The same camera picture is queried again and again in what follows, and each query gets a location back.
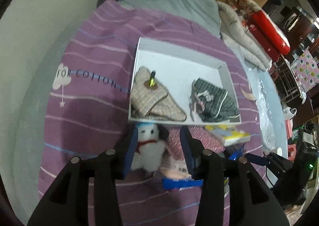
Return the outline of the yellow and blue packet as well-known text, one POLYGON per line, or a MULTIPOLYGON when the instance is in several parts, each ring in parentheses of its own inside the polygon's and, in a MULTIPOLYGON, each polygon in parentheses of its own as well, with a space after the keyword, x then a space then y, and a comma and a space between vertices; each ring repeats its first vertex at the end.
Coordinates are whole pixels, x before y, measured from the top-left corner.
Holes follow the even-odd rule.
POLYGON ((239 130, 236 127, 227 125, 205 126, 204 127, 223 147, 245 143, 250 141, 250 134, 239 130))

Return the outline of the blue white bandage packet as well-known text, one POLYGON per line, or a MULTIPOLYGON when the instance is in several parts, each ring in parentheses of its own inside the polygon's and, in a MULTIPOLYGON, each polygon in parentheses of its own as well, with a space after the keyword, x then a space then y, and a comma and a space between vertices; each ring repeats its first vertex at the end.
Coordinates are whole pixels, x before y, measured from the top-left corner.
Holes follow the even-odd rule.
POLYGON ((193 180, 193 179, 162 179, 162 186, 165 190, 181 189, 181 188, 192 188, 201 187, 203 185, 203 180, 193 180))

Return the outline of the white plush dog toy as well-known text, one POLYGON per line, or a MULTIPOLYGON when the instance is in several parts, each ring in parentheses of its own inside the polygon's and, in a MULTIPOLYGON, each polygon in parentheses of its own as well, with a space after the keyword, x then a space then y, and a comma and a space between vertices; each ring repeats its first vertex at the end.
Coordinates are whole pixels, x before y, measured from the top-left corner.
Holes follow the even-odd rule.
POLYGON ((138 142, 131 170, 143 170, 144 177, 151 177, 159 170, 163 155, 168 147, 169 131, 156 123, 138 123, 138 142))

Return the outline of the clear plastic wrap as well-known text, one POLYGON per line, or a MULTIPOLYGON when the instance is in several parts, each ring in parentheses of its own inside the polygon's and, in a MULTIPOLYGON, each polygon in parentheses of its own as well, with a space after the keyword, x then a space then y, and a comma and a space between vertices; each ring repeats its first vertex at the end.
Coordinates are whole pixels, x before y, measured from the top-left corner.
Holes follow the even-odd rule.
POLYGON ((262 149, 266 153, 274 151, 282 157, 287 157, 286 126, 276 86, 268 72, 252 66, 248 66, 245 71, 256 98, 263 140, 262 149))

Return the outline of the dark green plaid cloth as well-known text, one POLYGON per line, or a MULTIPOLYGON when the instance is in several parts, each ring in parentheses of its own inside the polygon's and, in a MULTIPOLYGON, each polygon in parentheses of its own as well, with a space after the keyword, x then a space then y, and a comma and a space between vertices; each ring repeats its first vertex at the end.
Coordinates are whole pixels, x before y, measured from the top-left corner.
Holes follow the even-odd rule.
POLYGON ((213 123, 239 118, 239 108, 228 92, 198 78, 191 85, 190 115, 197 115, 202 122, 213 123))

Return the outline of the purple striped bed sheet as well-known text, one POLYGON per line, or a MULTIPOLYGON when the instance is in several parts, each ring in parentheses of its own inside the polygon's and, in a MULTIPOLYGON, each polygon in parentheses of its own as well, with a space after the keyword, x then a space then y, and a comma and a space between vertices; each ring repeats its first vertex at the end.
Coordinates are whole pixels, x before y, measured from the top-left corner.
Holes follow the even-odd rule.
MULTIPOLYGON (((44 151, 39 172, 43 196, 73 156, 92 158, 123 136, 128 123, 129 95, 140 37, 201 51, 225 61, 239 96, 243 125, 252 134, 245 151, 262 155, 256 104, 246 100, 239 84, 248 79, 238 58, 220 39, 217 3, 191 13, 185 6, 120 6, 107 0, 71 39, 57 70, 45 115, 44 151)), ((138 171, 116 184, 124 225, 193 225, 200 188, 165 191, 160 173, 144 179, 138 171)))

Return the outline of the colourful patterned box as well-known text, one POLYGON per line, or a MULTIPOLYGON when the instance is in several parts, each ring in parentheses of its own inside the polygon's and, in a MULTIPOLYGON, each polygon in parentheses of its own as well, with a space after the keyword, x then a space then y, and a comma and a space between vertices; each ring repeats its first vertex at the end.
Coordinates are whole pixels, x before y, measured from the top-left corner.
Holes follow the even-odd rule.
POLYGON ((306 93, 318 84, 318 66, 308 50, 304 51, 291 67, 306 93))

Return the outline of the white cardboard box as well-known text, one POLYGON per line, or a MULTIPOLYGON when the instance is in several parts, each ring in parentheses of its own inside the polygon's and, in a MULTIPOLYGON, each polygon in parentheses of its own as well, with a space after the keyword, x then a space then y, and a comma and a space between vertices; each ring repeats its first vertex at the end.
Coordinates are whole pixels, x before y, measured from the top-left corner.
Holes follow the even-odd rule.
POLYGON ((227 63, 206 53, 176 44, 140 37, 137 44, 134 77, 140 67, 146 67, 156 73, 159 79, 187 114, 184 122, 149 120, 134 117, 132 106, 129 106, 130 122, 153 122, 171 127, 206 126, 197 114, 190 114, 191 84, 201 78, 210 84, 223 88, 238 106, 238 98, 227 63))

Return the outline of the beige plaid cloth bag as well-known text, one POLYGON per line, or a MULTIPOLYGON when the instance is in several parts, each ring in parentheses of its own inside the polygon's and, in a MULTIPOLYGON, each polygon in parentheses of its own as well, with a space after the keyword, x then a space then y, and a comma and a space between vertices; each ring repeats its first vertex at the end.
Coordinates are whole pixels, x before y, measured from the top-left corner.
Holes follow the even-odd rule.
POLYGON ((132 116, 139 119, 184 122, 186 112, 168 89, 156 78, 155 72, 142 66, 135 74, 130 92, 132 116))

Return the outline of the folded white quilt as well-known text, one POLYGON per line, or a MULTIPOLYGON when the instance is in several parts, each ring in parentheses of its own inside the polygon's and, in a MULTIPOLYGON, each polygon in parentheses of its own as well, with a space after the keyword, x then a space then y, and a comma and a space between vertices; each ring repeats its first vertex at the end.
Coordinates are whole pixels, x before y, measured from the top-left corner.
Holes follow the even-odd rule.
POLYGON ((218 1, 217 4, 221 19, 221 33, 223 38, 226 35, 225 41, 229 41, 228 38, 230 38, 238 43, 241 46, 243 58, 247 62, 262 71, 269 70, 272 65, 271 58, 266 54, 260 43, 245 31, 236 11, 230 5, 221 1, 218 1))

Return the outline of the grey blanket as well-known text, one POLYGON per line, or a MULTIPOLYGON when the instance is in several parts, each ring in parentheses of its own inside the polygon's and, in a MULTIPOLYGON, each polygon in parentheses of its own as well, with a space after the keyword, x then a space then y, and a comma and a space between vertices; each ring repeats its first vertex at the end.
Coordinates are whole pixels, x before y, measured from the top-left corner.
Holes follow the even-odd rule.
POLYGON ((220 37, 221 19, 215 0, 121 0, 125 8, 140 8, 167 12, 195 22, 212 35, 220 37))

